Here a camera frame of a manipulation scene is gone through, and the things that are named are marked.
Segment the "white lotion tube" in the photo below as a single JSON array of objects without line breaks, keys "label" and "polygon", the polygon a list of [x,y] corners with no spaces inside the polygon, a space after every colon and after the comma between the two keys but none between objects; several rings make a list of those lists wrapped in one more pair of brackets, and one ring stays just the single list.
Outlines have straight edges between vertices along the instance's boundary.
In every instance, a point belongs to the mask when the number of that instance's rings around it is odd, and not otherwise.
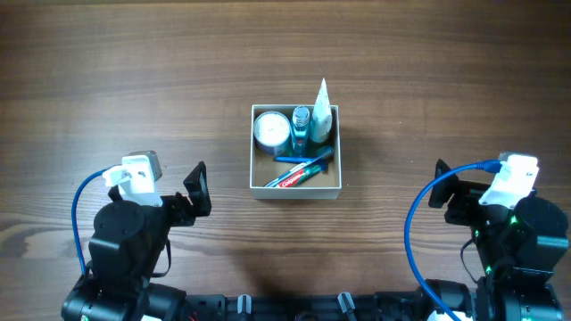
[{"label": "white lotion tube", "polygon": [[311,114],[310,140],[316,144],[324,143],[328,139],[332,121],[327,82],[323,78]]}]

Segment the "cotton swab jar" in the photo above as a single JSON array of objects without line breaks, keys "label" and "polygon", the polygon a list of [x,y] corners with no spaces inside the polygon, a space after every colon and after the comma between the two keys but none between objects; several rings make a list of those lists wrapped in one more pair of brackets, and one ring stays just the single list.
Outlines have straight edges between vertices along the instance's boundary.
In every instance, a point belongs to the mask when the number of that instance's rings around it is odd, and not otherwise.
[{"label": "cotton swab jar", "polygon": [[253,123],[253,137],[257,148],[271,156],[287,152],[291,140],[288,118],[278,111],[265,111]]}]

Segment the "blue mouthwash bottle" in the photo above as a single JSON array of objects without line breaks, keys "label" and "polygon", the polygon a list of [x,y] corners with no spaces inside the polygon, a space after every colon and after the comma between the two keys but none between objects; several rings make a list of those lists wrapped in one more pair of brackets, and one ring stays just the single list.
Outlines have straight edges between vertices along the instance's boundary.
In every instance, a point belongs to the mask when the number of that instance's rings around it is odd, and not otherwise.
[{"label": "blue mouthwash bottle", "polygon": [[298,106],[294,109],[291,129],[294,156],[303,156],[307,147],[310,125],[310,110],[306,106]]}]

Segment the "Colgate toothpaste tube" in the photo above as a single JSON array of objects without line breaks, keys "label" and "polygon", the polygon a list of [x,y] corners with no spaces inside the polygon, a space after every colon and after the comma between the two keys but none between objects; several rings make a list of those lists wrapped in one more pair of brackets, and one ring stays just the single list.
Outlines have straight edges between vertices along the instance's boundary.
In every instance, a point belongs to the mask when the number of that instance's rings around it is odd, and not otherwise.
[{"label": "Colgate toothpaste tube", "polygon": [[294,172],[290,177],[285,178],[277,184],[277,187],[287,188],[296,187],[319,173],[327,172],[328,165],[325,163],[313,164],[304,169]]}]

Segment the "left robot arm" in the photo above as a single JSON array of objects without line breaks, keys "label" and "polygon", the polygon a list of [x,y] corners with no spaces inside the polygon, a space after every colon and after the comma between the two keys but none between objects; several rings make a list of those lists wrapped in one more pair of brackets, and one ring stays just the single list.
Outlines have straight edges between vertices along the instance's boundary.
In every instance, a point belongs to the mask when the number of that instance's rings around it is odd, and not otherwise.
[{"label": "left robot arm", "polygon": [[65,320],[192,320],[186,292],[155,284],[169,232],[211,213],[206,166],[184,179],[186,194],[158,195],[151,164],[113,166],[101,172],[111,201],[95,215],[91,260],[62,304]]}]

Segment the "blue disposable razor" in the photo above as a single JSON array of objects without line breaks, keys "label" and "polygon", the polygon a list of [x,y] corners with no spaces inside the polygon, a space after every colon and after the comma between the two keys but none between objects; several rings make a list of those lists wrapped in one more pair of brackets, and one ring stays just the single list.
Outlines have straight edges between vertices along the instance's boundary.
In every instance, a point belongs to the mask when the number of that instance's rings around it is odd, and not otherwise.
[{"label": "blue disposable razor", "polygon": [[328,163],[332,160],[333,156],[323,156],[323,157],[316,157],[316,158],[307,158],[307,157],[298,157],[298,156],[277,156],[274,161],[276,162],[283,162],[283,163],[291,163],[294,164],[294,167],[288,170],[288,173],[295,172],[301,168],[301,165],[304,163],[308,163],[309,166],[311,165],[319,165],[324,170],[327,169]]}]

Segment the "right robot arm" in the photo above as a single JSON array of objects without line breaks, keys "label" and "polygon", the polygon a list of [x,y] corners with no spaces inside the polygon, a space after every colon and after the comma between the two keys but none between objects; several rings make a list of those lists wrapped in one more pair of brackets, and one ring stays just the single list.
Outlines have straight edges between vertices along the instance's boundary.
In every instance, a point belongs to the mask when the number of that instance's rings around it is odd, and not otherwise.
[{"label": "right robot arm", "polygon": [[466,226],[484,274],[476,289],[420,279],[420,320],[561,320],[564,310],[549,285],[569,248],[567,214],[536,194],[538,160],[502,154],[497,160],[450,168],[435,164],[434,180],[416,200],[445,207],[448,224]]}]

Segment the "white blue toothbrush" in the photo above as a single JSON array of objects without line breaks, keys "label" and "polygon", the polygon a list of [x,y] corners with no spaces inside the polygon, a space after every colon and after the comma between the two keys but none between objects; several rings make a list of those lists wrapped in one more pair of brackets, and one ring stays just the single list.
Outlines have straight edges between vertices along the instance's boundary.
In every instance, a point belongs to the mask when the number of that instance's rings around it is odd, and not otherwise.
[{"label": "white blue toothbrush", "polygon": [[[321,147],[321,148],[319,148],[319,149],[317,150],[317,156],[316,156],[316,157],[319,158],[319,157],[328,156],[328,155],[334,156],[334,153],[335,153],[335,149],[334,149],[332,146],[323,146],[323,147]],[[301,165],[301,168],[300,168],[300,169],[304,169],[304,168],[306,168],[306,167],[308,167],[308,166],[309,166],[308,163],[304,163],[304,164]],[[278,184],[278,183],[280,183],[281,181],[283,181],[285,178],[290,177],[293,173],[294,173],[294,172],[288,173],[288,171],[287,171],[287,172],[285,172],[284,174],[282,174],[281,176],[279,176],[279,177],[277,177],[277,178],[271,180],[270,182],[268,182],[268,183],[265,185],[265,187],[277,187],[277,184]]]}]

